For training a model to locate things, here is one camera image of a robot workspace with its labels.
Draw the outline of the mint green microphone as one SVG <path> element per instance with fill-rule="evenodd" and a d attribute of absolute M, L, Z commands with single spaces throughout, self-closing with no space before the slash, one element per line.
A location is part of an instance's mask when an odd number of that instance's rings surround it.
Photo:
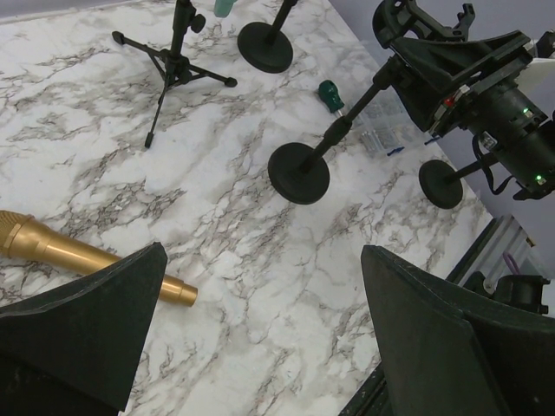
<path fill-rule="evenodd" d="M 213 13 L 218 18 L 229 16 L 236 0 L 216 0 L 214 3 Z"/>

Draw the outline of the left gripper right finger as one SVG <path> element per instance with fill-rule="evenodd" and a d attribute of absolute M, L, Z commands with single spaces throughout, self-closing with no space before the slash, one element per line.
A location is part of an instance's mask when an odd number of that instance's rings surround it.
<path fill-rule="evenodd" d="M 380 246 L 362 275 L 396 415 L 551 415 L 554 321 L 433 276 Z"/>

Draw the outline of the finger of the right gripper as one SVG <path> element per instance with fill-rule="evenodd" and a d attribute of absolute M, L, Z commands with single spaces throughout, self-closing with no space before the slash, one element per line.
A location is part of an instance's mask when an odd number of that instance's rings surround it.
<path fill-rule="evenodd" d="M 520 31 L 472 42 L 395 40 L 395 52 L 420 78 L 436 87 L 453 87 L 481 72 L 490 75 L 517 62 L 517 68 L 532 62 L 526 50 L 530 38 Z"/>
<path fill-rule="evenodd" d="M 427 65 L 409 67 L 395 64 L 392 68 L 392 88 L 396 91 L 411 120 L 423 132 L 447 134 L 459 126 L 459 116 L 445 109 L 443 102 L 460 86 L 459 74 Z"/>

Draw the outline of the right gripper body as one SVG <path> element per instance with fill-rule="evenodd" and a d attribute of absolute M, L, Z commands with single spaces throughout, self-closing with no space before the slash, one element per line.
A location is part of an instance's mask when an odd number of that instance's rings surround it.
<path fill-rule="evenodd" d="M 542 199 L 554 191 L 554 120 L 514 82 L 489 88 L 464 115 L 460 128 L 473 134 L 475 161 L 492 194 L 511 180 L 519 185 L 514 199 Z"/>

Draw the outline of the black round-base shock-mount stand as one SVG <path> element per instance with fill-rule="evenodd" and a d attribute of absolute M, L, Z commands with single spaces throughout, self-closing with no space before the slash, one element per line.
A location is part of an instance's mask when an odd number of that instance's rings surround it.
<path fill-rule="evenodd" d="M 408 32 L 420 40 L 463 41 L 475 18 L 470 3 L 462 5 L 457 14 L 458 22 L 453 27 L 444 26 L 415 1 L 382 1 L 372 20 L 376 40 L 384 49 Z M 279 147 L 270 156 L 268 173 L 273 188 L 285 199 L 298 205 L 316 203 L 327 192 L 330 170 L 323 156 L 337 145 L 352 128 L 353 121 L 368 104 L 394 80 L 401 76 L 404 68 L 398 54 L 388 58 L 374 75 L 372 85 L 354 106 L 336 119 L 325 131 L 320 143 L 312 148 L 304 143 L 291 142 Z"/>

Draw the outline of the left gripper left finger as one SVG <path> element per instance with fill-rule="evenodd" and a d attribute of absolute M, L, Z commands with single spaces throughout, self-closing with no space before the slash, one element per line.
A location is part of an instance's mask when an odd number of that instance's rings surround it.
<path fill-rule="evenodd" d="M 126 409 L 167 266 L 161 244 L 1 308 L 3 415 Z"/>

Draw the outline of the gold microphone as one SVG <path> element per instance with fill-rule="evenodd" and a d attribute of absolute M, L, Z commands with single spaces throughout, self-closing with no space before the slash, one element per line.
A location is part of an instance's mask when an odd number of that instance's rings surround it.
<path fill-rule="evenodd" d="M 31 215 L 6 210 L 1 211 L 1 253 L 5 257 L 47 263 L 84 276 L 121 260 L 115 254 L 56 232 Z M 165 302 L 191 307 L 198 298 L 197 288 L 174 276 L 163 276 L 161 283 L 156 283 L 152 289 L 148 288 L 149 283 L 141 284 L 140 288 Z"/>

